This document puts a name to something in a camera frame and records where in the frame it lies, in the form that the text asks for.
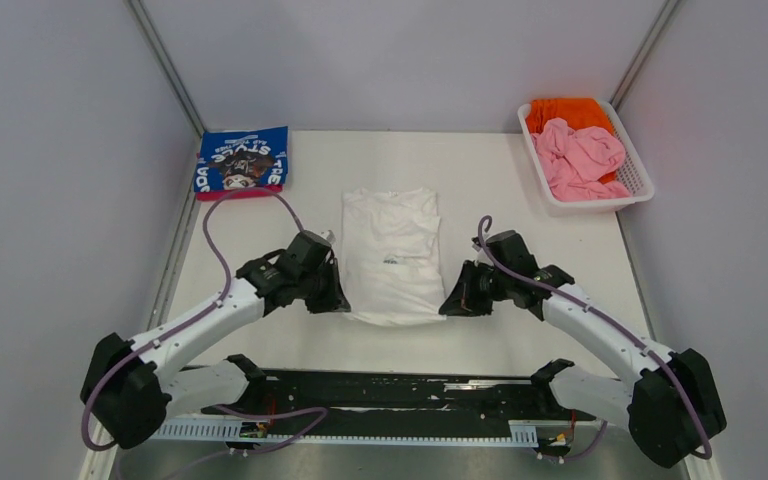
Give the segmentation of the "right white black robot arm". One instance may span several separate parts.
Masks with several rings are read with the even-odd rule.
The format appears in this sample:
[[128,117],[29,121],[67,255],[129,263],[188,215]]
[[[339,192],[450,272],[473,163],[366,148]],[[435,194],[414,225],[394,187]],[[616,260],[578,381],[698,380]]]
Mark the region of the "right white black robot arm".
[[708,460],[711,440],[727,426],[707,359],[677,352],[634,333],[599,308],[574,278],[556,265],[539,266],[514,230],[472,240],[481,258],[465,261],[439,312],[479,317],[510,301],[564,332],[608,367],[592,374],[567,359],[553,360],[531,380],[531,403],[544,417],[565,409],[624,428],[650,461],[669,468],[688,456]]

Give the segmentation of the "white printed t shirt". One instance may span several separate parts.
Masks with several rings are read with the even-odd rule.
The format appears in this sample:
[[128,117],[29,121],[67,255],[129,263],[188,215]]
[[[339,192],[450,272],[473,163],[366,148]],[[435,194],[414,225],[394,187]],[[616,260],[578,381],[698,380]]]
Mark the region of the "white printed t shirt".
[[381,327],[442,322],[441,216],[427,188],[342,195],[340,262],[346,317]]

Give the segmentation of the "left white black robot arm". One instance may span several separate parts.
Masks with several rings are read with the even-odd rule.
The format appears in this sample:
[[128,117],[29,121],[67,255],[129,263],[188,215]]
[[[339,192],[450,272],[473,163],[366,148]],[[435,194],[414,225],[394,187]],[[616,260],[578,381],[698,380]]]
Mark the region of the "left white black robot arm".
[[258,411],[266,386],[241,354],[208,367],[190,363],[220,340],[295,301],[311,314],[347,312],[332,242],[309,230],[289,246],[226,268],[222,287],[183,316],[124,339],[116,333],[95,346],[80,391],[84,422],[95,418],[111,447],[131,449],[171,418],[214,405]]

